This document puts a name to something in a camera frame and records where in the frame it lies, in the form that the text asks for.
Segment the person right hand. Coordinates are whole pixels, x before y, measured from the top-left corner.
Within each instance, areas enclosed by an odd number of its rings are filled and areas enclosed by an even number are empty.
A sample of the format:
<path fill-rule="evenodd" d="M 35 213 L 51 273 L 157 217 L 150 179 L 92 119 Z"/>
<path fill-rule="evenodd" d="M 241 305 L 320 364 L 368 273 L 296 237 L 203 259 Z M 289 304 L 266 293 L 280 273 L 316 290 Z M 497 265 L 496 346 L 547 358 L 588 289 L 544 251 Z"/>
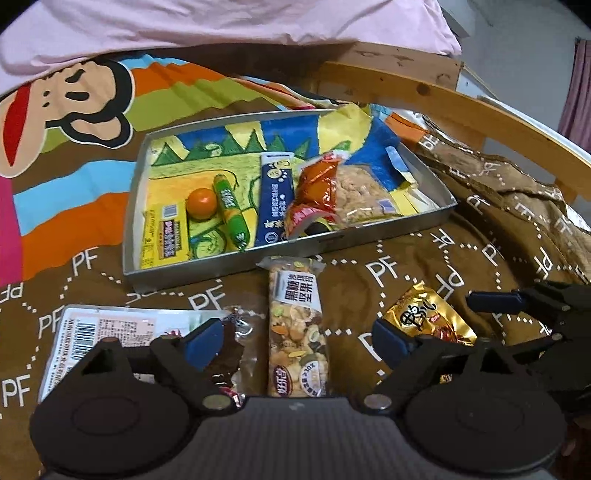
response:
<path fill-rule="evenodd" d="M 573 451 L 576 449 L 576 444 L 577 444 L 577 440 L 575 438 L 567 439 L 561 447 L 560 455 L 562 457 L 570 456 L 573 453 Z"/>

